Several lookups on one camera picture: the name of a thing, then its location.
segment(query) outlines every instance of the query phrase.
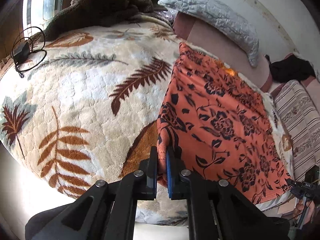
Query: pink pillow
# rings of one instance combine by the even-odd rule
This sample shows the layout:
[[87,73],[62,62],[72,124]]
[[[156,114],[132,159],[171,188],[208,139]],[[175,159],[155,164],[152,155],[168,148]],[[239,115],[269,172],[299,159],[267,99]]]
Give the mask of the pink pillow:
[[301,81],[301,84],[308,92],[313,104],[320,113],[320,83],[315,77],[310,76],[306,80]]
[[206,22],[181,12],[175,18],[173,29],[178,37],[207,50],[241,72],[263,92],[271,87],[269,63],[263,54],[259,54],[258,66],[251,67],[247,54],[232,40]]

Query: blue gripper pad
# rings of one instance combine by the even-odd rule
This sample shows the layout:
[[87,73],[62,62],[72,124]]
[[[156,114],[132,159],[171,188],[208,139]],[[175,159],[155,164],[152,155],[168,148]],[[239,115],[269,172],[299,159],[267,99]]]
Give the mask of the blue gripper pad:
[[168,193],[169,193],[169,198],[171,198],[172,197],[172,178],[171,178],[170,158],[169,158],[168,151],[166,156],[166,165],[167,165]]

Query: fleece blanket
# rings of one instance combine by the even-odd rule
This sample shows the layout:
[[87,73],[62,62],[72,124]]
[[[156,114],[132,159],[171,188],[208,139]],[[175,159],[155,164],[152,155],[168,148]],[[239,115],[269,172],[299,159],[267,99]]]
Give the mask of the fleece blanket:
[[[164,22],[135,17],[131,24],[62,34],[23,79],[12,61],[2,68],[0,141],[21,165],[72,198],[98,179],[120,180],[156,145],[156,119],[181,40]],[[20,69],[42,57],[30,55]],[[273,116],[270,98],[262,96]],[[282,159],[284,132],[273,123]],[[186,218],[186,202],[169,201],[162,186],[154,202],[138,203],[139,222],[182,225]]]

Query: striped fabric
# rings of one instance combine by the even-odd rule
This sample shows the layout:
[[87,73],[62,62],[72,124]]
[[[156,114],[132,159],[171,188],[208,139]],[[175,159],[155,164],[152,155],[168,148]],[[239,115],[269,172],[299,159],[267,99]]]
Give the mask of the striped fabric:
[[287,82],[275,98],[276,109],[293,141],[294,177],[320,165],[320,116],[308,93],[296,80]]

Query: orange fabric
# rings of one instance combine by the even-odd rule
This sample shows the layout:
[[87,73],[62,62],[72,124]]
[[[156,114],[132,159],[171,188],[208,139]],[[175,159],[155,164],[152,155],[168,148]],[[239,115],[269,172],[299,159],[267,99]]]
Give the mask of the orange fabric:
[[290,189],[261,95],[220,61],[184,43],[157,127],[164,175],[166,148],[172,146],[187,169],[205,179],[228,180],[254,204]]

